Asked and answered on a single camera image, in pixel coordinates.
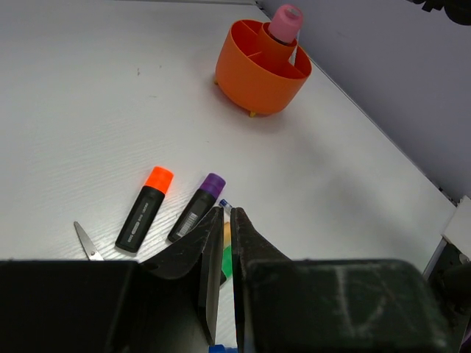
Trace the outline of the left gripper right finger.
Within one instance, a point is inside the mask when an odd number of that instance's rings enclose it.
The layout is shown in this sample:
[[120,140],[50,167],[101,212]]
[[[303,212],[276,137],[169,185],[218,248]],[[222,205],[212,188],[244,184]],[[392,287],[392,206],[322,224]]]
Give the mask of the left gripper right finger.
[[244,281],[249,263],[259,260],[290,261],[290,259],[254,228],[242,207],[234,207],[230,211],[230,230],[236,342],[238,351],[245,352],[246,300],[244,291],[246,285]]

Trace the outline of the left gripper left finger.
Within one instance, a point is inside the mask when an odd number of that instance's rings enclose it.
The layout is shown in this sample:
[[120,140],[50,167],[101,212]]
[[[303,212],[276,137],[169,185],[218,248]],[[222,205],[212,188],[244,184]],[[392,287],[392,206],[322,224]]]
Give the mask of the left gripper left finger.
[[224,212],[213,207],[185,236],[144,262],[140,346],[210,346],[216,338]]

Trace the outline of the blue grip ballpoint pen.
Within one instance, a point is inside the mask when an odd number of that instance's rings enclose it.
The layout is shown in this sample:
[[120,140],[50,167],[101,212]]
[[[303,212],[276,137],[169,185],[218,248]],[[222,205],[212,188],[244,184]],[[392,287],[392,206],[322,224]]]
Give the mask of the blue grip ballpoint pen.
[[219,202],[219,206],[222,207],[228,215],[231,214],[233,206],[226,199],[221,199]]

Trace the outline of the blue cap glue bottle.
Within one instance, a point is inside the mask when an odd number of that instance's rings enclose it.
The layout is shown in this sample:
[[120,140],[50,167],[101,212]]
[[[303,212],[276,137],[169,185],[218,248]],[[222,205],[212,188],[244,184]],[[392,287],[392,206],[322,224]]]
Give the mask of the blue cap glue bottle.
[[238,349],[235,347],[228,347],[222,344],[217,344],[208,347],[208,353],[238,353]]

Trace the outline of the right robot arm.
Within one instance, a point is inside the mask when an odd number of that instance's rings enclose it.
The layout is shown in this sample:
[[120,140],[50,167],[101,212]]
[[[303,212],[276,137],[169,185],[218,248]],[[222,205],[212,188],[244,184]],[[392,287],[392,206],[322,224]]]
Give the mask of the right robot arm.
[[409,0],[409,2],[420,5],[422,10],[428,13],[433,10],[443,10],[446,16],[455,24],[471,25],[470,0]]

